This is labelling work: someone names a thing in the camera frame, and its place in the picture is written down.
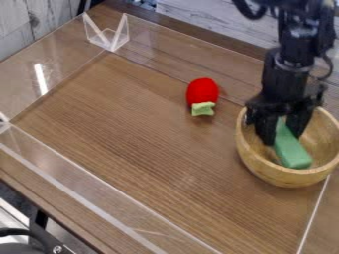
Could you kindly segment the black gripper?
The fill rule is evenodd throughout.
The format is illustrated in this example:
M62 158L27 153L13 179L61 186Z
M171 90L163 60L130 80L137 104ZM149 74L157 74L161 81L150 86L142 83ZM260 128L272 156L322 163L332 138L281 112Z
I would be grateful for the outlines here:
M281 116L288 117L286 125L294 136L302 136L316 108L324 105L326 91L326 84L308 84L301 96L284 98L284 93L261 92L246 102L246 123L254 125L256 133L268 146L274 144L277 121Z

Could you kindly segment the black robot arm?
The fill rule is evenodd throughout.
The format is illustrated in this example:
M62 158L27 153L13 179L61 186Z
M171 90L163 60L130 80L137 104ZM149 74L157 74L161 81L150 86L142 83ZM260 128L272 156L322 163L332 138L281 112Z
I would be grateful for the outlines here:
M278 118L300 137L316 109L324 105L326 84L312 81L318 58L334 47L336 0L254 0L265 11L278 11L280 46L265 55L260 94L248 101L248 123L266 145L277 136Z

